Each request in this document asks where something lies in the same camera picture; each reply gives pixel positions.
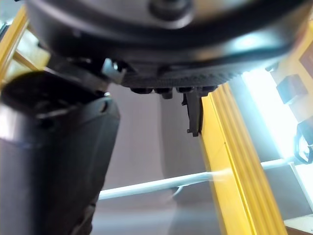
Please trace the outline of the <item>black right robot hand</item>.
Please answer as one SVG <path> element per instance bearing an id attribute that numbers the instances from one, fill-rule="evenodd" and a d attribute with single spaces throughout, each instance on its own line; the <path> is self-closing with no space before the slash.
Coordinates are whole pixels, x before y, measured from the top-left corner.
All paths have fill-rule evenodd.
<path id="1" fill-rule="evenodd" d="M 46 70 L 0 93 L 0 232 L 88 235 L 120 114 L 111 84 L 184 96 L 189 132 L 200 98 L 303 36 L 310 0 L 27 0 Z"/>

